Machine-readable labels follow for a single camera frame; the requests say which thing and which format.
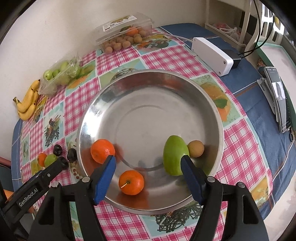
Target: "phone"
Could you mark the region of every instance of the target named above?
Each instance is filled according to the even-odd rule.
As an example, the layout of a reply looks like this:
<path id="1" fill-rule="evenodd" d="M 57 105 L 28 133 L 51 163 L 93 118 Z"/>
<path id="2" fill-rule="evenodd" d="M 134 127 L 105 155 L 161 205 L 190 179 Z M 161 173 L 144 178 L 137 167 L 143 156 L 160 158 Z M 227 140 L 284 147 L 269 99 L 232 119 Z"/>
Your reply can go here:
<path id="1" fill-rule="evenodd" d="M 284 133 L 291 128 L 289 108 L 286 105 L 286 95 L 282 80 L 274 67 L 265 67 L 267 84 L 269 85 L 276 109 L 279 130 Z"/>

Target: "label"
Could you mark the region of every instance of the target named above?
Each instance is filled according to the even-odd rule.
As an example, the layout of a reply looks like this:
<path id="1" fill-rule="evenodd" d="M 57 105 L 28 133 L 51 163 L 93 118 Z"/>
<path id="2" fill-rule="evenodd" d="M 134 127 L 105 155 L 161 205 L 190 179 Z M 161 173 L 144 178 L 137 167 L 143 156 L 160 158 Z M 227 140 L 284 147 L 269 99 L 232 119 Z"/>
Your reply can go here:
<path id="1" fill-rule="evenodd" d="M 121 25 L 123 23 L 127 23 L 127 22 L 130 22 L 130 21 L 133 21 L 133 20 L 136 20 L 137 18 L 133 15 L 127 15 L 127 16 L 124 16 L 122 18 L 119 18 L 119 19 L 116 19 L 116 20 L 113 20 L 111 22 L 108 22 L 106 23 L 105 25 L 103 25 L 103 31 L 107 31 L 109 29 L 112 29 L 118 25 Z"/>
<path id="2" fill-rule="evenodd" d="M 39 193 L 37 187 L 31 188 L 24 194 L 21 199 L 18 200 L 17 204 L 19 205 L 19 207 L 24 206 L 37 193 Z"/>

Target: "blue gripper pad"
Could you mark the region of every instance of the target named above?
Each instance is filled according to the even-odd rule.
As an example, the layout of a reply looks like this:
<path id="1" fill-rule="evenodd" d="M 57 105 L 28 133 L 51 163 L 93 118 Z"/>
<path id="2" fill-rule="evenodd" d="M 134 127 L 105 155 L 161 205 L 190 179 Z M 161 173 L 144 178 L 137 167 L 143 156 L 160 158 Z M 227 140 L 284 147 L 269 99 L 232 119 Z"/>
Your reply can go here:
<path id="1" fill-rule="evenodd" d="M 190 157 L 187 155 L 184 155 L 181 158 L 181 170 L 193 199 L 198 201 L 200 205 L 203 205 L 206 201 L 205 178 L 207 178 L 207 176 L 200 168 L 196 168 Z"/>
<path id="2" fill-rule="evenodd" d="M 109 185 L 111 183 L 112 177 L 116 169 L 115 157 L 108 156 L 105 163 L 99 168 L 104 169 L 100 173 L 99 180 L 94 188 L 94 202 L 96 205 L 98 205 L 99 202 L 102 201 L 106 196 L 107 190 L 109 188 Z"/>

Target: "banana bunch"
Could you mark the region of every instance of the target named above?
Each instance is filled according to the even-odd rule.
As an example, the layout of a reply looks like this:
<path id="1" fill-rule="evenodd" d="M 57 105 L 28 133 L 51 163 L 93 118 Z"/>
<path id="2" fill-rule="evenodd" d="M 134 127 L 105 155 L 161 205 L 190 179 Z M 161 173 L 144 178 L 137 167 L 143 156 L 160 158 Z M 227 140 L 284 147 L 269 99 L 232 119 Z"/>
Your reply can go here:
<path id="1" fill-rule="evenodd" d="M 28 89 L 22 102 L 20 102 L 17 97 L 13 98 L 13 101 L 16 103 L 17 106 L 18 115 L 23 121 L 28 120 L 34 113 L 39 97 L 39 85 L 40 80 L 35 80 Z"/>

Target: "black wire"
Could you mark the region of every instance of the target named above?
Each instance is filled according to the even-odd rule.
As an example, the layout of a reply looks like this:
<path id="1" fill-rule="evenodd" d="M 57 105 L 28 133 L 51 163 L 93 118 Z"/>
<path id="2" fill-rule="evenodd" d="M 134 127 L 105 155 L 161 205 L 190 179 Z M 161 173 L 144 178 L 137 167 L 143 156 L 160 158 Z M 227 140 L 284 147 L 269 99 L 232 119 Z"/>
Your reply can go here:
<path id="1" fill-rule="evenodd" d="M 270 29 L 270 32 L 269 32 L 269 34 L 268 34 L 268 36 L 266 37 L 266 39 L 263 41 L 263 43 L 262 44 L 260 44 L 258 47 L 256 47 L 256 48 L 254 48 L 253 49 L 253 51 L 247 51 L 247 52 L 251 52 L 251 53 L 249 53 L 249 54 L 247 54 L 247 55 L 245 55 L 245 56 L 243 56 L 242 58 L 245 58 L 245 57 L 247 57 L 247 56 L 249 56 L 249 55 L 251 55 L 255 50 L 257 50 L 257 49 L 260 49 L 265 43 L 266 43 L 266 41 L 269 39 L 269 37 L 270 37 L 270 35 L 271 35 L 271 33 L 272 33 L 272 29 L 273 29 L 273 27 L 274 27 L 274 13 L 272 12 L 272 25 L 271 25 L 271 29 Z"/>
<path id="2" fill-rule="evenodd" d="M 253 2 L 254 2 L 254 4 L 255 4 L 255 8 L 256 8 L 256 12 L 257 12 L 257 16 L 258 16 L 258 21 L 259 21 L 259 34 L 258 34 L 258 37 L 257 37 L 256 43 L 255 43 L 255 47 L 256 47 L 256 45 L 257 45 L 257 43 L 258 43 L 258 41 L 259 41 L 260 35 L 261 35 L 261 21 L 260 21 L 260 16 L 259 16 L 259 11 L 258 11 L 257 4 L 256 4 L 255 0 L 253 0 Z M 240 53 L 240 54 L 243 55 L 243 54 L 248 53 L 248 52 L 252 52 L 252 53 L 253 53 L 253 52 L 255 51 L 255 47 L 254 47 L 252 50 L 250 50 L 250 51 L 242 52 L 242 53 Z"/>

